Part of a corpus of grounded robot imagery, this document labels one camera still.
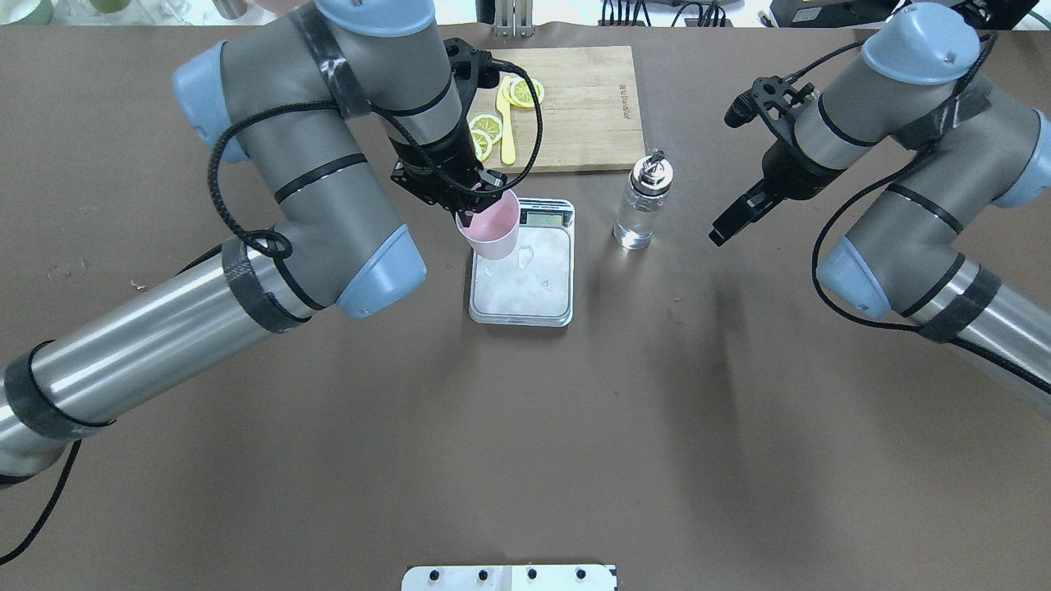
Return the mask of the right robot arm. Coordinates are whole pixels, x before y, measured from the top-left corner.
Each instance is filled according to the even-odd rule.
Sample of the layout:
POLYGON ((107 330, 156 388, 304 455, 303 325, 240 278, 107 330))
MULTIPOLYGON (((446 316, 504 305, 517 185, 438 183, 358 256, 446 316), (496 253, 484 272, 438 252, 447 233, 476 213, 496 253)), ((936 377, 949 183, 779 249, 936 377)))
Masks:
POLYGON ((883 140, 908 164, 848 199, 877 199, 822 252, 811 281, 834 313, 972 353, 1049 415, 1049 313, 954 241, 990 206, 1028 204, 1049 189, 1049 119, 983 74, 998 34, 959 12, 913 2, 856 44, 859 55, 823 91, 805 66, 760 77, 724 121, 772 133, 762 177, 713 223, 723 245, 786 201, 812 199, 883 140))

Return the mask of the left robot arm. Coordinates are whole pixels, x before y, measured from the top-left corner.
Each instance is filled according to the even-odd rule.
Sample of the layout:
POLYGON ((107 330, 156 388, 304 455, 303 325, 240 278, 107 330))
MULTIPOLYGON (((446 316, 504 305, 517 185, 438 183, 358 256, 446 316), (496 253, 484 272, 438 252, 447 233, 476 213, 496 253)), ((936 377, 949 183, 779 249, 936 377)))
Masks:
POLYGON ((206 182, 232 235, 3 368, 2 486, 320 310, 367 318, 420 287, 423 257, 348 122, 380 117, 401 190, 482 213, 509 183, 476 156, 470 101, 515 69, 444 39, 431 1, 310 1, 181 66, 177 103, 213 150, 206 182))

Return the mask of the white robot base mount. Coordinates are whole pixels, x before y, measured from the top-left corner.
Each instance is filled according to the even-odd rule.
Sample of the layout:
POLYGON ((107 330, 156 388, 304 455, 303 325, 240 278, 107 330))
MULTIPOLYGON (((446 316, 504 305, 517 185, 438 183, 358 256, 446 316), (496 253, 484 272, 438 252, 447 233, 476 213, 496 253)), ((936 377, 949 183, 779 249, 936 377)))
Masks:
POLYGON ((619 590, 616 567, 601 564, 417 566, 401 590, 619 590))

